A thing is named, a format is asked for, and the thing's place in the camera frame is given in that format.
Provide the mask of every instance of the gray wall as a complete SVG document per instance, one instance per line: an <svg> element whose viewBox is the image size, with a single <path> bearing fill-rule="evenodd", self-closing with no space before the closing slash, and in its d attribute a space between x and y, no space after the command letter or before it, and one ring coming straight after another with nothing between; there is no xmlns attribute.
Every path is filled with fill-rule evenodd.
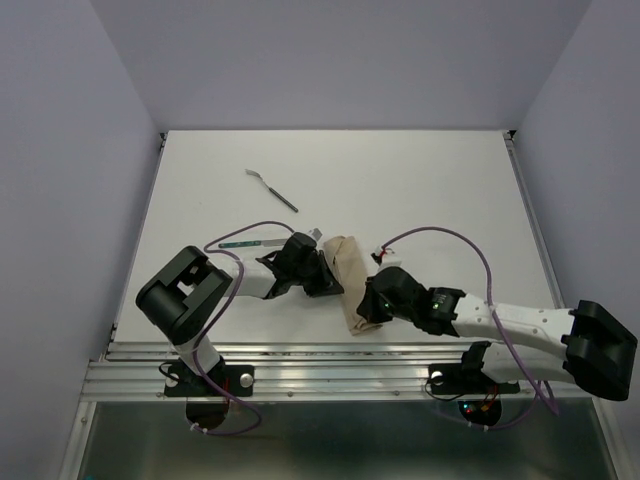
<svg viewBox="0 0 640 480"><path fill-rule="evenodd" d="M594 0L517 135L569 304L602 302L640 336L640 2ZM640 364L618 418L640 464Z"/></svg>
<svg viewBox="0 0 640 480"><path fill-rule="evenodd" d="M86 0L0 15L0 478L57 476L104 348L157 132Z"/></svg>
<svg viewBox="0 0 640 480"><path fill-rule="evenodd" d="M92 0L165 128L514 128L587 0Z"/></svg>

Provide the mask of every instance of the folded cloth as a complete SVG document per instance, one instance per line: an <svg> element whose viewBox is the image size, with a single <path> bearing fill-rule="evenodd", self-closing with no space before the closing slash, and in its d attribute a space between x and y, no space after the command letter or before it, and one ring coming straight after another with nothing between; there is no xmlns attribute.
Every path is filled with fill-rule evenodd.
<svg viewBox="0 0 640 480"><path fill-rule="evenodd" d="M344 294L341 296L342 309L351 335L360 335L381 328L381 324L370 323L356 313L364 298L367 280L367 268L356 239L333 237L324 242L323 250L331 273L344 288Z"/></svg>

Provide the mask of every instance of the white table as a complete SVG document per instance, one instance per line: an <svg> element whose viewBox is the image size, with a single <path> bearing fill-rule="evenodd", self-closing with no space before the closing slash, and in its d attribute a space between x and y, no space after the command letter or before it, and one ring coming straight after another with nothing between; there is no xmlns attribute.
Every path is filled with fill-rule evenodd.
<svg viewBox="0 0 640 480"><path fill-rule="evenodd" d="M273 197L250 168L296 205ZM457 230L485 252L494 298L553 307L502 133L450 131L172 131L117 320L116 344L166 343L134 299L186 245L208 241L260 220L298 231L318 227L325 238L354 235L368 254L385 240L421 225ZM238 240L286 237L260 227ZM262 256L264 248L236 249ZM460 240L421 233L396 245L403 267L425 286L484 295L485 273ZM225 257L213 258L224 268ZM212 330L215 343L451 342L395 321L352 336L338 297L310 299L294 288L280 298L239 298Z"/></svg>

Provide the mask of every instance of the glass panel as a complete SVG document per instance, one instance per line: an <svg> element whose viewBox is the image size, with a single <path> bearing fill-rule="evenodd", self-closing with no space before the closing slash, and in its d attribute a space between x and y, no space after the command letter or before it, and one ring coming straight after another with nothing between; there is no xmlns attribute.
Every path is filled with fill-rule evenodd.
<svg viewBox="0 0 640 480"><path fill-rule="evenodd" d="M508 419L526 407L503 402ZM442 406L457 414L455 404ZM98 406L81 479L609 479L615 478L589 399L541 406L522 424L483 433L434 415L434 402L262 405L239 437L190 432L184 405ZM233 410L232 427L249 421Z"/></svg>

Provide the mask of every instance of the beige cloth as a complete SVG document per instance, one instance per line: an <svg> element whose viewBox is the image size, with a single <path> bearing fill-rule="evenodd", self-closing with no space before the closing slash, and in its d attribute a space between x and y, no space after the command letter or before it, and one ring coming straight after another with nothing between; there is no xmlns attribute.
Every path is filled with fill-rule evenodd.
<svg viewBox="0 0 640 480"><path fill-rule="evenodd" d="M324 254L331 273L344 288L342 309L351 335L378 330L380 324L370 323L356 313L364 298L367 268L353 237L333 237L324 242Z"/></svg>

